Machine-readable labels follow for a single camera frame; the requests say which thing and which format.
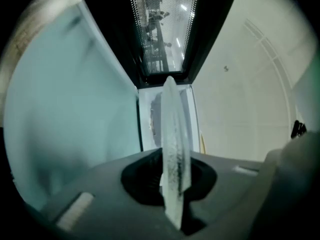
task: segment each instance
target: white wall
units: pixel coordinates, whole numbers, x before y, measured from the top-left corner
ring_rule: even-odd
[[[234,0],[193,83],[207,153],[263,160],[281,148],[299,116],[292,87],[316,47],[291,0]]]
[[[67,9],[29,44],[7,90],[7,156],[36,209],[89,168],[140,152],[136,93],[89,29]]]

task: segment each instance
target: light blue panel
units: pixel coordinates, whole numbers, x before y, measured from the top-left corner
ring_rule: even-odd
[[[136,94],[88,29],[67,9],[30,43],[7,91],[9,163],[38,210],[88,168],[140,152]]]

